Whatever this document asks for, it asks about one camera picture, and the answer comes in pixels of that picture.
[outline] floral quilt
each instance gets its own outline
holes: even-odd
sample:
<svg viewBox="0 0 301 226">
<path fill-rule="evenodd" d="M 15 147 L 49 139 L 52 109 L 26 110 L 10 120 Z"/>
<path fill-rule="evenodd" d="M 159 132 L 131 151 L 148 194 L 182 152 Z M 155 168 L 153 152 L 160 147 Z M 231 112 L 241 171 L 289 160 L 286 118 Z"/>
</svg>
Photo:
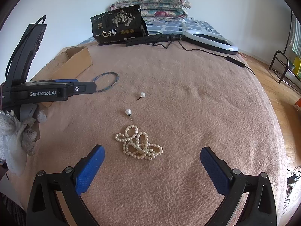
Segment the floral quilt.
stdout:
<svg viewBox="0 0 301 226">
<path fill-rule="evenodd" d="M 172 21 L 184 19 L 187 8 L 191 7 L 188 0 L 118 0 L 110 10 L 132 5 L 141 6 L 141 16 L 145 21 Z"/>
</svg>

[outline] yellow object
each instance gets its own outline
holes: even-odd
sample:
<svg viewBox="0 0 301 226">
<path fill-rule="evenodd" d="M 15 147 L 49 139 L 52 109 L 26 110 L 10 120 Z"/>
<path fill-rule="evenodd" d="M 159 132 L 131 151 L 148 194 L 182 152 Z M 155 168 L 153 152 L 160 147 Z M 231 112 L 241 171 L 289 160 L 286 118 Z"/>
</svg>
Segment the yellow object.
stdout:
<svg viewBox="0 0 301 226">
<path fill-rule="evenodd" d="M 297 76 L 299 71 L 300 71 L 300 65 L 301 65 L 301 59 L 296 56 L 295 60 L 294 60 L 294 66 L 295 68 L 293 69 L 293 73 Z"/>
</svg>

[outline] power adapter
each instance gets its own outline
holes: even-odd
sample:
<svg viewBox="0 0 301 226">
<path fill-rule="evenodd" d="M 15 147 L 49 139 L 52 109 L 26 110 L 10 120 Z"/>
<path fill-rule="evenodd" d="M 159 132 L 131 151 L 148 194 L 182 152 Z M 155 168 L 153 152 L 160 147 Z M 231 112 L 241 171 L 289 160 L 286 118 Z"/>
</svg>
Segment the power adapter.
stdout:
<svg viewBox="0 0 301 226">
<path fill-rule="evenodd" d="M 287 179 L 287 184 L 294 184 L 297 181 L 298 181 L 298 176 L 296 174 L 294 174 L 293 176 L 290 176 Z"/>
</svg>

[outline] pearl necklace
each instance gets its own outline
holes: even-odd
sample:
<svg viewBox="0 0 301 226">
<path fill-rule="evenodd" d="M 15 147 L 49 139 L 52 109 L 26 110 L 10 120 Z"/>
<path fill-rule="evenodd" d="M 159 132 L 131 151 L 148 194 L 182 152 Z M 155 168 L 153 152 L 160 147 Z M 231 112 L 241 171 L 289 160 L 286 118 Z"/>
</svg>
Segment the pearl necklace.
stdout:
<svg viewBox="0 0 301 226">
<path fill-rule="evenodd" d="M 135 134 L 130 137 L 128 135 L 128 130 L 130 130 L 131 128 L 135 128 Z M 146 143 L 139 143 L 140 136 L 144 136 Z M 115 139 L 116 141 L 123 142 L 122 149 L 124 154 L 136 159 L 146 159 L 151 161 L 156 156 L 161 155 L 163 153 L 163 148 L 158 144 L 150 144 L 148 142 L 148 135 L 145 132 L 138 133 L 138 127 L 135 125 L 128 126 L 124 130 L 124 134 L 116 133 Z M 130 152 L 128 150 L 129 145 L 133 146 L 137 151 Z"/>
</svg>

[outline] snack package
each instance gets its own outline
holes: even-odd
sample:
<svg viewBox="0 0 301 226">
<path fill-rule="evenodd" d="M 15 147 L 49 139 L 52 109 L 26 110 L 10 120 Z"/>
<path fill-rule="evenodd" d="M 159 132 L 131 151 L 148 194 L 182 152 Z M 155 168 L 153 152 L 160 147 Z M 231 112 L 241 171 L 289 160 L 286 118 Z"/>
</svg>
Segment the snack package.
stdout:
<svg viewBox="0 0 301 226">
<path fill-rule="evenodd" d="M 148 35 L 139 5 L 124 7 L 91 18 L 92 33 L 100 44 L 122 43 Z"/>
</svg>

